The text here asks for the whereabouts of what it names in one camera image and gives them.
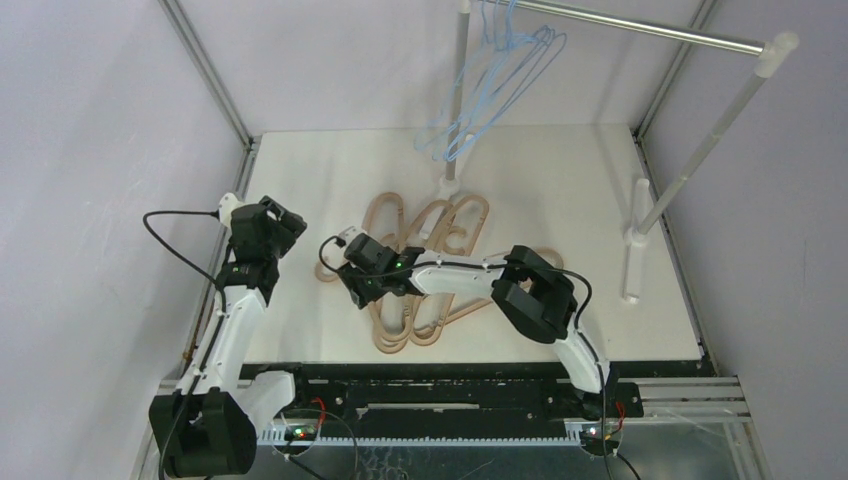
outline wall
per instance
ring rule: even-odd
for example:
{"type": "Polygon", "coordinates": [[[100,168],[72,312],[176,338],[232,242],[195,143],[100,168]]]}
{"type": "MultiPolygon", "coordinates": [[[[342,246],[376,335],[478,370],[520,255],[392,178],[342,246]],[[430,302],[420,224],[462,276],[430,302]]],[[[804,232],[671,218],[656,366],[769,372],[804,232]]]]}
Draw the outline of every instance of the wall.
{"type": "MultiPolygon", "coordinates": [[[[255,133],[421,127],[453,84],[458,0],[183,3],[255,133]]],[[[575,3],[685,25],[700,2],[575,3]]],[[[477,51],[480,19],[475,1],[469,55],[477,51]]],[[[635,127],[675,48],[665,39],[520,9],[514,20],[522,32],[550,24],[568,34],[568,44],[501,125],[635,127]]]]}
{"type": "MultiPolygon", "coordinates": [[[[848,440],[848,3],[725,2],[711,27],[801,46],[671,209],[714,354],[739,374],[778,479],[843,478],[848,440]]],[[[669,181],[751,59],[699,50],[649,138],[669,181]]]]}
{"type": "MultiPolygon", "coordinates": [[[[241,146],[155,0],[0,1],[4,478],[127,478],[202,282],[144,231],[241,146]]],[[[213,220],[155,225],[206,266],[213,220]]]]}

